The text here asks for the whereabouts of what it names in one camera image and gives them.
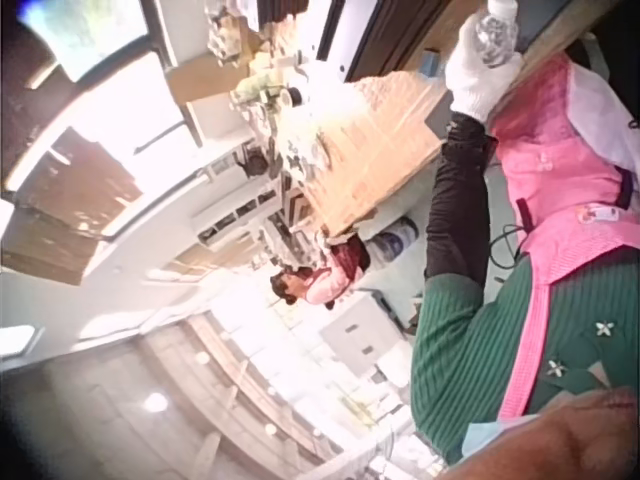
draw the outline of face mask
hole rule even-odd
[[[538,418],[538,415],[526,415],[524,417],[498,420],[491,423],[469,424],[467,434],[462,442],[462,461],[485,448],[507,430],[524,425],[536,418]]]

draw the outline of wooden table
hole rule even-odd
[[[347,229],[437,156],[441,141],[424,119],[446,89],[442,79],[429,80],[415,70],[426,48],[446,58],[464,20],[484,3],[451,0],[409,57],[406,71],[349,84],[354,95],[364,98],[366,111],[354,113],[345,107],[340,114],[338,108],[320,120],[320,135],[332,167],[318,174],[305,195],[317,224],[325,224],[330,234]],[[573,0],[526,52],[520,80],[566,48],[616,3],[618,0]]]

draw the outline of bottle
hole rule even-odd
[[[512,57],[518,39],[516,0],[488,0],[488,14],[476,25],[477,49],[490,68],[505,64]]]

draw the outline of green striped sweater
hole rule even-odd
[[[531,292],[524,257],[492,303],[467,277],[429,279],[413,354],[414,420],[450,463],[469,423],[496,419],[515,361]],[[544,358],[527,413],[551,399],[607,386],[638,392],[640,252],[620,248],[552,287]],[[596,323],[613,324],[610,336]],[[550,375],[549,361],[566,368]]]

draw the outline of skin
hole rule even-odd
[[[295,275],[283,275],[282,279],[287,284],[286,293],[293,295],[296,298],[304,298],[307,293],[308,287],[305,285],[304,280]]]
[[[638,462],[638,404],[589,392],[506,432],[442,480],[625,480]]]

